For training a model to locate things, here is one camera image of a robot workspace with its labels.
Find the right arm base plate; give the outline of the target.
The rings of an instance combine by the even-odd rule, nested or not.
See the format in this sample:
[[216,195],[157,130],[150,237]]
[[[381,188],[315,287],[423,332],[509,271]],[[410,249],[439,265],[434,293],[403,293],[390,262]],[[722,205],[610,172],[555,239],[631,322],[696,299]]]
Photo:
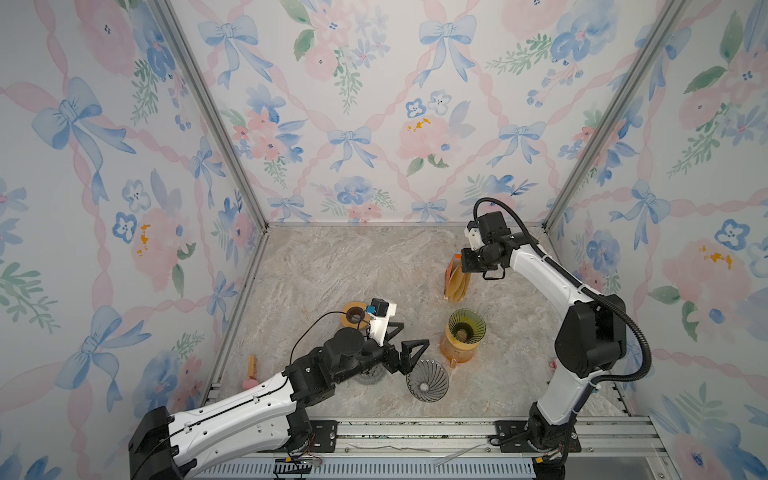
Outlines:
[[527,420],[499,420],[494,423],[495,434],[491,444],[503,453],[550,453],[568,444],[570,453],[582,451],[574,427],[565,430],[566,424],[549,425]]

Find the orange glass carafe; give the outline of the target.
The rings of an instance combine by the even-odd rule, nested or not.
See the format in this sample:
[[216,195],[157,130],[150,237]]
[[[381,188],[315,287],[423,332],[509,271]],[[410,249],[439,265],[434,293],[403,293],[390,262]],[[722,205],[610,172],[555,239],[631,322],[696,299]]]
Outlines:
[[450,368],[456,368],[472,360],[477,348],[477,344],[465,344],[449,336],[443,336],[439,345],[440,352],[446,358]]

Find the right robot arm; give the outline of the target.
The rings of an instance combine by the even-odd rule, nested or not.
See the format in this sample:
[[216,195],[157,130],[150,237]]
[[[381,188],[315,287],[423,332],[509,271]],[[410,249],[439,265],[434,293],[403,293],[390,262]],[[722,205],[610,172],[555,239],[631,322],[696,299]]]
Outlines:
[[608,373],[626,354],[626,326],[597,299],[600,294],[530,244],[514,248],[499,242],[461,251],[466,273],[486,275],[512,269],[525,277],[563,315],[554,341],[555,373],[531,406],[527,442],[538,451],[564,448],[577,415]]

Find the green glass dripper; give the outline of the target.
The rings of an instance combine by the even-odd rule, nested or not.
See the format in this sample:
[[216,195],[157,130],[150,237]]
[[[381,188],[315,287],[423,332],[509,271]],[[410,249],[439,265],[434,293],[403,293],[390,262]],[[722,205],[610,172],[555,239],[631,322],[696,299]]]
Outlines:
[[458,309],[448,320],[447,336],[458,345],[474,348],[480,343],[487,332],[484,318],[471,309]]

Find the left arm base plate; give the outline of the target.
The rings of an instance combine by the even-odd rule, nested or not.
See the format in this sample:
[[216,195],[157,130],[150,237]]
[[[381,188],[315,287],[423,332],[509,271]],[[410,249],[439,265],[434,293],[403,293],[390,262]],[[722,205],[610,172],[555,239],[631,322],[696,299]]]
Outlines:
[[334,453],[337,445],[337,420],[311,420],[304,453]]

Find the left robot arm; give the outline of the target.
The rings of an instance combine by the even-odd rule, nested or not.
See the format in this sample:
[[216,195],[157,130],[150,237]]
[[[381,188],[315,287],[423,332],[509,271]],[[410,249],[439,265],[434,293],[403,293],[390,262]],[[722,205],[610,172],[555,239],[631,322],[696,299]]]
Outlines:
[[313,435],[307,408],[376,366],[409,374],[430,345],[410,340],[396,349],[395,335],[377,341],[345,327],[251,389],[192,410],[149,411],[128,443],[130,478],[187,479],[245,454],[305,449]]

